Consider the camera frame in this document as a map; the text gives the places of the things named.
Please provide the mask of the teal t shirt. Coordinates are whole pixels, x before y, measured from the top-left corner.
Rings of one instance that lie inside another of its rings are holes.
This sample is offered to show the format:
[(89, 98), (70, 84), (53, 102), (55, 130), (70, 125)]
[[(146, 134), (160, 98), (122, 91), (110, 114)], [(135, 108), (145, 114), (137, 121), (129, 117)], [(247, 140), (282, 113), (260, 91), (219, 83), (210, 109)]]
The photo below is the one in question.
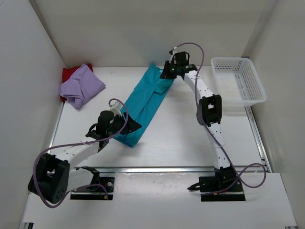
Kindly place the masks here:
[(129, 147), (139, 142), (173, 84), (173, 80), (160, 78), (162, 71), (155, 64), (150, 64), (125, 102), (129, 117), (142, 127), (127, 135), (119, 134), (115, 140)]

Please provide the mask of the purple t shirt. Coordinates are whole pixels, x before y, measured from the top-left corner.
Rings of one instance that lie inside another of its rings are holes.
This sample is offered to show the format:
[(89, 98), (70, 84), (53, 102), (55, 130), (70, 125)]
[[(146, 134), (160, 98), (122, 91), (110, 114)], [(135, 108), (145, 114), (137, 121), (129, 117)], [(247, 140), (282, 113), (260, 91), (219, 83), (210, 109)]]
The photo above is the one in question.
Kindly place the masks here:
[(105, 88), (105, 83), (90, 67), (82, 64), (60, 85), (59, 96), (65, 98), (73, 108), (80, 109)]

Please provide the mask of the red t shirt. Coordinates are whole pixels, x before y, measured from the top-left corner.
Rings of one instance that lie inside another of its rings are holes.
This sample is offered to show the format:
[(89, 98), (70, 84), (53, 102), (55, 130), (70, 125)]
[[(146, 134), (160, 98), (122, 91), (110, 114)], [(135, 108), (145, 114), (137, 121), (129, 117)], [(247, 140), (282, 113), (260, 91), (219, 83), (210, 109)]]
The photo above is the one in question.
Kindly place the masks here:
[[(92, 64), (87, 63), (86, 65), (93, 72)], [(63, 70), (62, 70), (62, 83), (65, 83), (78, 68), (80, 68), (80, 65), (72, 67), (72, 68), (63, 68)], [(60, 99), (63, 103), (67, 100), (66, 98), (64, 98), (62, 96), (60, 96)]]

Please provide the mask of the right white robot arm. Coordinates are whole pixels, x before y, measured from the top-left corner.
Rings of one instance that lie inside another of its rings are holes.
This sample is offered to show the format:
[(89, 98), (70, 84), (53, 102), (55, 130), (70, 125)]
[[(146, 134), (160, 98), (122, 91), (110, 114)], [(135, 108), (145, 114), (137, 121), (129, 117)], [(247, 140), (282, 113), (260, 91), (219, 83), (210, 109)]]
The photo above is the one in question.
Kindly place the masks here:
[(224, 149), (221, 130), (222, 98), (213, 93), (200, 78), (198, 68), (189, 63), (189, 53), (172, 50), (170, 55), (160, 78), (173, 80), (180, 76), (192, 89), (195, 95), (197, 122), (205, 128), (213, 149), (214, 176), (200, 180), (188, 187), (188, 190), (219, 193), (222, 189), (229, 189), (237, 178), (236, 170)]

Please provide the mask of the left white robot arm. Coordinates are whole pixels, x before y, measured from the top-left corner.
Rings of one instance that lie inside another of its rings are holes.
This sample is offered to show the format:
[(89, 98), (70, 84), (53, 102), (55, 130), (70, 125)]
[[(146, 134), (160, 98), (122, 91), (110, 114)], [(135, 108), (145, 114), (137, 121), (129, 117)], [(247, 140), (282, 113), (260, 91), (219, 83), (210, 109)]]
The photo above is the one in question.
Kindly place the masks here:
[(77, 145), (66, 146), (55, 154), (46, 152), (35, 160), (28, 191), (42, 197), (50, 208), (57, 207), (66, 195), (77, 189), (89, 192), (103, 190), (108, 198), (106, 187), (100, 183), (100, 173), (89, 166), (78, 167), (88, 157), (103, 150), (114, 135), (128, 135), (141, 129), (142, 125), (126, 113), (102, 111), (97, 123), (93, 124), (85, 138)]

